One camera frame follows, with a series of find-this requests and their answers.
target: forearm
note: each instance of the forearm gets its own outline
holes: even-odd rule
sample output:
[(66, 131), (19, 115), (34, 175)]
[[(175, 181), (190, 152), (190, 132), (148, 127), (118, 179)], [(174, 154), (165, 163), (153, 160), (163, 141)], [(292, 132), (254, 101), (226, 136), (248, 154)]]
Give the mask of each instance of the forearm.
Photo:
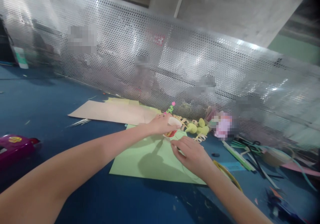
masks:
[(68, 197), (118, 154), (151, 134), (143, 125), (85, 142), (44, 162), (15, 185), (34, 185), (37, 192), (45, 187), (46, 192)]
[(215, 166), (205, 182), (226, 207), (237, 224), (272, 222)]
[[(147, 125), (103, 136), (39, 165), (0, 195), (0, 222), (53, 223), (64, 202), (113, 158), (152, 135)], [(12, 210), (19, 210), (13, 215)]]

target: glue stick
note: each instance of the glue stick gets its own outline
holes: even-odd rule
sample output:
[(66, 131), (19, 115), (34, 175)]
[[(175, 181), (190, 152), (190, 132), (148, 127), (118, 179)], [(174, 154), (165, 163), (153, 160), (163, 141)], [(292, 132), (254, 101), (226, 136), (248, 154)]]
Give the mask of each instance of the glue stick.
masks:
[[(181, 122), (178, 121), (177, 119), (175, 119), (174, 117), (170, 117), (169, 118), (168, 124), (171, 125), (171, 126), (176, 126), (177, 125), (177, 126), (179, 126), (179, 128), (182, 127)], [(172, 138), (172, 137), (174, 137), (176, 132), (177, 132), (177, 130), (171, 131), (171, 132), (168, 132), (168, 133), (164, 134), (163, 136), (166, 137), (166, 138)]]

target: hand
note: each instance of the hand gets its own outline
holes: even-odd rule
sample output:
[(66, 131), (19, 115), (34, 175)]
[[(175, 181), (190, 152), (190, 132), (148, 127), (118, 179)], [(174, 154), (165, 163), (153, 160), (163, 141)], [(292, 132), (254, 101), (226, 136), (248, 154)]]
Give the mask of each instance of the hand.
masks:
[(212, 175), (212, 170), (216, 168), (203, 146), (190, 137), (184, 136), (178, 141), (172, 140), (171, 148), (176, 158), (203, 181)]
[(172, 126), (168, 124), (170, 117), (172, 117), (172, 115), (169, 113), (156, 115), (156, 117), (149, 124), (147, 124), (150, 128), (151, 133), (153, 135), (162, 135), (179, 129), (180, 126)]

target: left hand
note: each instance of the left hand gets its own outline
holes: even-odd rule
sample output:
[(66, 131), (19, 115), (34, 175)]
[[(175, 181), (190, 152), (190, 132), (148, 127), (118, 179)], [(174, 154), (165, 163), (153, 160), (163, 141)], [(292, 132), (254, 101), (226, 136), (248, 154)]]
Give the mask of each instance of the left hand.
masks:
[(168, 121), (169, 118), (172, 117), (171, 114), (161, 114), (161, 115), (156, 115), (156, 117), (149, 123), (147, 124), (148, 127), (150, 128), (152, 134), (156, 135), (162, 135), (165, 133), (168, 133), (170, 131), (175, 131), (180, 128), (178, 125), (169, 125)]

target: pink object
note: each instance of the pink object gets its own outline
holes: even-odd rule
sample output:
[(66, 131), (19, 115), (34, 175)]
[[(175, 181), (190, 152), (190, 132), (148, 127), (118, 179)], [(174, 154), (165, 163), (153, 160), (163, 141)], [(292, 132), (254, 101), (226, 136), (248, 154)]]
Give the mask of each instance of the pink object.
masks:
[[(294, 162), (290, 162), (290, 163), (284, 164), (284, 165), (282, 165), (282, 167), (290, 169), (290, 170), (293, 170), (293, 171), (302, 172), (300, 167), (298, 167), (298, 165), (295, 164)], [(303, 169), (305, 174), (320, 177), (320, 172), (313, 171), (313, 170), (311, 170), (309, 168), (305, 168), (305, 167), (302, 167), (302, 169)]]
[(0, 170), (7, 168), (18, 160), (29, 156), (38, 144), (36, 138), (26, 138), (18, 135), (0, 137)]
[(218, 138), (227, 138), (231, 123), (232, 119), (230, 116), (221, 116), (221, 120), (218, 122), (214, 135)]

